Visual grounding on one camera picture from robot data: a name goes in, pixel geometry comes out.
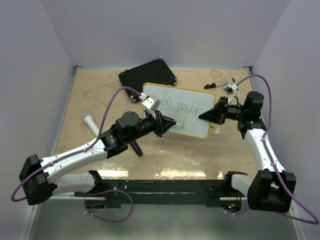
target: white marker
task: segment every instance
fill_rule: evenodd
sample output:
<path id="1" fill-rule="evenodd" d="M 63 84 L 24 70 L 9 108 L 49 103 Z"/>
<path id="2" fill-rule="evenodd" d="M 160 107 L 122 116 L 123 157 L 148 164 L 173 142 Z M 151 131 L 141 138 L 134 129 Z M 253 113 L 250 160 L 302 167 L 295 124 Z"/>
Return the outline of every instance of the white marker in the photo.
<path id="1" fill-rule="evenodd" d="M 85 113 L 83 115 L 83 121 L 89 126 L 91 131 L 94 133 L 94 135 L 97 137 L 99 133 L 99 128 L 97 127 L 94 119 L 92 118 L 90 113 Z"/>

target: small white object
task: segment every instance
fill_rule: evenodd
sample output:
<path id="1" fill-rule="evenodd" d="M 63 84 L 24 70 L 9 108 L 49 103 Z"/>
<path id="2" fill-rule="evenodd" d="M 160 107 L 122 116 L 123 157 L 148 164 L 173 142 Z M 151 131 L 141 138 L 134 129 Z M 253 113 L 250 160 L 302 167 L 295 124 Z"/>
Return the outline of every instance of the small white object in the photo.
<path id="1" fill-rule="evenodd" d="M 94 119 L 92 118 L 90 113 L 85 113 L 83 115 L 83 121 L 89 126 L 91 131 L 94 133 L 94 135 L 97 137 L 99 133 L 99 128 L 97 127 Z"/>
<path id="2" fill-rule="evenodd" d="M 153 95 L 146 98 L 142 102 L 144 109 L 147 111 L 147 113 L 151 114 L 154 119 L 156 119 L 155 111 L 157 110 L 160 104 L 161 104 L 161 101 Z"/>
<path id="3" fill-rule="evenodd" d="M 147 96 L 146 94 L 144 94 L 143 92 L 142 92 L 141 95 L 139 96 L 139 98 L 140 98 L 142 101 L 146 100 L 147 97 L 148 97 L 148 96 Z"/>
<path id="4" fill-rule="evenodd" d="M 222 85 L 222 89 L 226 92 L 226 94 L 228 94 L 228 104 L 231 103 L 234 96 L 237 96 L 238 98 L 240 98 L 240 92 L 237 84 L 235 83 L 231 84 L 227 82 Z"/>

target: black case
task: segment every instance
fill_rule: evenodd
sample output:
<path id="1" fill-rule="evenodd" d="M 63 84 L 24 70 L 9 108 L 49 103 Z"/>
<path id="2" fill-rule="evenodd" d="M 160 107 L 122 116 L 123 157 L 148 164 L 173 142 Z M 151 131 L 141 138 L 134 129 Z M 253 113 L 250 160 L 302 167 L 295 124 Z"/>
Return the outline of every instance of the black case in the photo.
<path id="1" fill-rule="evenodd" d="M 162 58 L 119 73 L 119 80 L 122 86 L 133 88 L 139 93 L 143 91 L 145 83 L 177 85 L 176 76 Z M 139 102 L 137 94 L 129 90 L 125 91 L 132 103 Z"/>

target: wire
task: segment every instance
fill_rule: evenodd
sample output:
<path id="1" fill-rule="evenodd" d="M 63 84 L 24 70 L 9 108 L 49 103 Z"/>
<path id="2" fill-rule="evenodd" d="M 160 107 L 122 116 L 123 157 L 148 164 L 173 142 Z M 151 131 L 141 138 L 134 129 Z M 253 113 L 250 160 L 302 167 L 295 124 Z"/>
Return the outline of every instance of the wire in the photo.
<path id="1" fill-rule="evenodd" d="M 90 216 L 92 216 L 92 217 L 94 217 L 96 219 L 100 219 L 100 220 L 108 222 L 108 223 L 120 223 L 120 222 L 123 222 L 124 220 L 126 220 L 127 218 L 129 218 L 130 215 L 132 214 L 133 210 L 134 210 L 134 202 L 133 202 L 132 198 L 130 197 L 130 195 L 128 193 L 126 193 L 125 191 L 118 190 L 118 189 L 112 189 L 112 190 L 102 191 L 102 192 L 99 192 L 99 193 L 87 193 L 87 195 L 95 196 L 95 195 L 101 195 L 101 194 L 107 194 L 107 193 L 113 193 L 113 192 L 118 192 L 118 193 L 122 193 L 122 194 L 126 195 L 128 197 L 128 199 L 129 199 L 129 201 L 130 201 L 130 211 L 124 218 L 121 218 L 119 220 L 113 220 L 113 219 L 107 219 L 107 218 L 104 218 L 102 216 L 95 215 L 95 214 L 93 214 L 93 213 L 88 211 L 86 205 L 84 205 L 84 209 L 85 209 L 84 213 L 85 214 L 89 214 Z"/>
<path id="2" fill-rule="evenodd" d="M 233 204 L 235 204 L 238 201 L 238 197 L 239 197 L 239 194 L 236 196 L 235 202 Z"/>
<path id="3" fill-rule="evenodd" d="M 269 93 L 269 125 L 268 125 L 268 128 L 266 129 L 266 131 L 264 132 L 263 136 L 262 136 L 262 143 L 263 143 L 263 146 L 266 150 L 266 153 L 268 155 L 268 157 L 270 158 L 270 161 L 273 165 L 273 169 L 283 187 L 283 189 L 286 191 L 286 193 L 300 206 L 302 207 L 311 217 L 313 217 L 314 221 L 312 220 L 306 220 L 306 219 L 303 219 L 303 218 L 299 218 L 299 217 L 295 217 L 295 216 L 291 216 L 289 214 L 286 214 L 286 213 L 279 213 L 280 215 L 283 215 L 285 217 L 288 217 L 290 219 L 294 219 L 294 220 L 297 220 L 297 221 L 300 221 L 300 222 L 303 222 L 303 223 L 307 223 L 307 224 L 314 224 L 314 225 L 318 225 L 319 224 L 319 219 L 318 217 L 310 210 L 307 208 L 307 206 L 305 206 L 301 201 L 299 201 L 291 192 L 290 190 L 288 189 L 288 187 L 286 186 L 284 180 L 282 179 L 281 175 L 280 175 L 280 172 L 277 168 L 277 164 L 275 162 L 275 160 L 273 159 L 271 153 L 270 153 L 270 150 L 267 146 L 267 143 L 266 143 L 266 136 L 268 134 L 268 132 L 270 131 L 271 129 L 271 113 L 272 113 L 272 96 L 271 96 L 271 89 L 270 89 L 270 86 L 267 82 L 267 80 L 261 76 L 261 75 L 258 75 L 258 74 L 253 74 L 253 75 L 249 75 L 247 77 L 245 77 L 244 79 L 242 79 L 241 81 L 239 81 L 236 85 L 240 85 L 241 83 L 243 83 L 245 80 L 249 79 L 249 78 L 252 78 L 252 77 L 258 77 L 258 78 L 261 78 L 265 84 L 266 84 L 266 87 L 268 88 L 268 93 Z"/>
<path id="4" fill-rule="evenodd" d="M 240 106 L 240 107 L 243 107 L 243 105 L 240 103 L 239 101 L 239 98 L 237 96 L 234 96 L 235 99 L 236 99 L 236 103 Z"/>
<path id="5" fill-rule="evenodd" d="M 223 79 L 226 79 L 226 78 L 229 77 L 229 76 L 230 76 L 232 79 L 234 78 L 231 74 L 228 74 L 227 76 L 224 76 L 223 78 L 221 78 L 219 81 L 216 81 L 215 84 L 221 82 Z"/>
<path id="6" fill-rule="evenodd" d="M 240 210 L 240 211 L 237 210 L 238 212 L 236 212 L 236 211 L 235 212 L 231 212 L 231 211 L 227 211 L 227 210 L 224 210 L 224 212 L 227 213 L 227 214 L 231 214 L 231 215 L 239 215 L 239 214 L 245 213 L 248 210 L 250 210 L 249 207 L 247 207 L 247 208 L 245 208 L 243 210 Z"/>
<path id="7" fill-rule="evenodd" d="M 93 146 L 94 146 L 94 145 L 99 141 L 99 139 L 100 139 L 100 136 L 101 136 L 102 130 L 103 130 L 103 128 L 104 128 L 104 124 L 105 124 L 106 117 L 107 117 L 108 111 L 109 111 L 109 109 L 110 109 L 110 106 L 111 106 L 113 100 L 116 98 L 117 94 L 118 94 L 121 90 L 129 90 L 129 91 L 134 92 L 135 94 L 137 94 L 137 95 L 139 95 L 139 96 L 141 95 L 141 93 L 139 93 L 138 91 L 136 91 L 136 90 L 134 90 L 133 88 L 128 87 L 128 86 L 122 86 L 122 87 L 120 87 L 118 90 L 116 90 L 116 91 L 114 92 L 114 94 L 112 95 L 111 99 L 109 100 L 106 108 L 105 108 L 104 115 L 103 115 L 103 117 L 102 117 L 100 129 L 99 129 L 99 133 L 98 133 L 95 141 L 94 141 L 90 146 L 88 146 L 87 148 L 81 149 L 81 150 L 78 150 L 78 151 L 74 151 L 74 152 L 71 152 L 71 153 L 66 154 L 66 155 L 64 155 L 64 156 L 58 157 L 58 158 L 55 159 L 54 161 L 49 162 L 48 164 L 46 164 L 46 165 L 38 168 L 36 171 L 34 171 L 33 173 L 31 173 L 31 174 L 30 174 L 29 176 L 27 176 L 22 182 L 20 182 L 20 184 L 13 190 L 13 193 L 12 193 L 12 195 L 11 195 L 11 200 L 12 200 L 13 202 L 20 202 L 20 201 L 23 201 L 23 200 L 25 200 L 25 199 L 27 198 L 27 197 L 22 197 L 22 198 L 16 199 L 15 196 L 16 196 L 18 190 L 19 190 L 27 181 L 29 181 L 31 178 L 33 178 L 35 175 L 37 175 L 38 173 L 40 173 L 40 172 L 43 171 L 44 169 L 53 166 L 54 164 L 60 162 L 60 161 L 63 160 L 63 159 L 66 159 L 66 158 L 68 158 L 68 157 L 74 156 L 74 155 L 76 155 L 76 154 L 80 154 L 80 153 L 86 152 L 86 151 L 88 151 L 89 149 L 93 148 Z M 131 197 L 130 197 L 126 192 L 121 191 L 121 190 L 112 189 L 112 190 L 108 190 L 108 191 L 105 191 L 105 192 L 102 192 L 102 193 L 101 193 L 101 192 L 100 192 L 100 193 L 95 193 L 94 195 L 100 195 L 100 194 L 111 193 L 111 192 L 124 193 L 124 194 L 129 198 L 129 200 L 130 200 L 130 202 L 131 202 L 131 211 L 129 212 L 128 216 L 125 217 L 125 219 L 127 219 L 127 218 L 131 215 L 131 213 L 132 213 L 132 210 L 133 210 L 133 201 L 132 201 Z"/>

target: whiteboard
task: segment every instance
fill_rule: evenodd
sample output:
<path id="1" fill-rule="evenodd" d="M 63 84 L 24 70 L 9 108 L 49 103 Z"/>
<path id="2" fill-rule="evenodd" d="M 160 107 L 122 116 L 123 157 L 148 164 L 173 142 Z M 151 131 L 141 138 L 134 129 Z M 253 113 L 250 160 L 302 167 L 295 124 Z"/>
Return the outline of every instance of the whiteboard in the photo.
<path id="1" fill-rule="evenodd" d="M 198 138 L 208 136 L 210 122 L 198 117 L 213 108 L 216 99 L 213 92 L 149 82 L 144 84 L 143 92 L 160 99 L 158 110 L 179 124 L 169 132 Z"/>

